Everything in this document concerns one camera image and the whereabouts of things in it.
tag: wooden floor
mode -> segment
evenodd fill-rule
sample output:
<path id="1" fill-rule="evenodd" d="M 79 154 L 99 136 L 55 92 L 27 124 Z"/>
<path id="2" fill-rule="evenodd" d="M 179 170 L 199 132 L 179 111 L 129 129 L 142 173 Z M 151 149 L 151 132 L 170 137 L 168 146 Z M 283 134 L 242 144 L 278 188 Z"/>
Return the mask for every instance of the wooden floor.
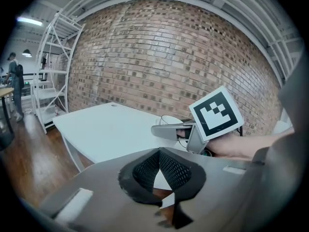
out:
<path id="1" fill-rule="evenodd" d="M 48 194 L 78 174 L 78 170 L 57 128 L 45 134 L 38 119 L 32 114 L 26 114 L 24 121 L 19 123 L 12 118 L 11 124 L 15 139 L 7 149 L 0 152 L 0 156 L 17 195 L 38 207 Z M 80 158 L 85 167 L 93 164 L 82 155 Z M 154 189 L 154 194 L 161 199 L 171 193 Z M 168 224 L 172 221 L 173 208 L 161 209 Z"/>

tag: black backpack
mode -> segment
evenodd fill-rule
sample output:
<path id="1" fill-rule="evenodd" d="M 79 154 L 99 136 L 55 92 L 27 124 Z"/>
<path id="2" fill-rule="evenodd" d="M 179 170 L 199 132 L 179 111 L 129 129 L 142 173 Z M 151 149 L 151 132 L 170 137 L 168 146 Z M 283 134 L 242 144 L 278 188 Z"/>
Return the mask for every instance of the black backpack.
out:
<path id="1" fill-rule="evenodd" d="M 15 71 L 13 73 L 18 77 L 20 88 L 23 88 L 25 86 L 24 78 L 23 78 L 23 75 L 24 75 L 23 66 L 21 64 L 18 64 L 15 67 Z"/>

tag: ceiling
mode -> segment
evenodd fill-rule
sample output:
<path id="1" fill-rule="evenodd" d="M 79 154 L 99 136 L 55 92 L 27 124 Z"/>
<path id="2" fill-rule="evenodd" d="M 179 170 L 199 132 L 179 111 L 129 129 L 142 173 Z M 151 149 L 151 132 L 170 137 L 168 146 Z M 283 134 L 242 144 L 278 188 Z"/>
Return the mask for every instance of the ceiling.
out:
<path id="1" fill-rule="evenodd" d="M 35 0 L 21 16 L 43 22 L 43 26 L 17 23 L 13 42 L 39 44 L 45 27 L 58 11 L 79 20 L 113 0 Z M 276 0 L 200 0 L 240 22 L 268 53 L 268 61 L 284 83 L 304 49 L 293 22 Z"/>

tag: person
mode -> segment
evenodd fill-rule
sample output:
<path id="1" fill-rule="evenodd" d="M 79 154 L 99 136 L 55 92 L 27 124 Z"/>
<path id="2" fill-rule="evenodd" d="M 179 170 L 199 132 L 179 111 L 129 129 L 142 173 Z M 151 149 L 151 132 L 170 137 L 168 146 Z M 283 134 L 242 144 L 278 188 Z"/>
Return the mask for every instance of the person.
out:
<path id="1" fill-rule="evenodd" d="M 9 71 L 5 79 L 5 83 L 8 83 L 8 79 L 10 76 L 12 77 L 12 87 L 14 88 L 13 91 L 13 97 L 14 97 L 14 103 L 16 107 L 16 121 L 19 122 L 24 118 L 22 106 L 21 106 L 21 86 L 19 82 L 19 77 L 16 76 L 15 70 L 18 66 L 18 61 L 16 59 L 16 53 L 11 52 L 8 59 L 10 61 L 9 64 Z"/>
<path id="2" fill-rule="evenodd" d="M 264 147 L 270 147 L 281 137 L 294 133 L 291 127 L 281 133 L 270 136 L 239 137 L 232 133 L 209 140 L 206 148 L 212 151 L 216 157 L 230 158 L 234 160 L 251 160 L 255 153 Z M 183 129 L 176 130 L 179 137 L 186 138 L 188 133 Z"/>

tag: brick wall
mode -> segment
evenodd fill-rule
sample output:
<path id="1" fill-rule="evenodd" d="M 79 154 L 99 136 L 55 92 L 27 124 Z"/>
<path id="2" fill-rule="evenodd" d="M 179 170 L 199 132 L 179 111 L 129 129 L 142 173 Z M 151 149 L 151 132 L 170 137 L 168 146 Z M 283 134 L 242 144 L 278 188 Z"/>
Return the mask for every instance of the brick wall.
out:
<path id="1" fill-rule="evenodd" d="M 280 118 L 270 65 L 240 30 L 209 11 L 138 0 L 83 23 L 70 69 L 70 111 L 113 101 L 188 118 L 190 104 L 224 85 L 244 116 L 245 134 L 270 134 Z"/>

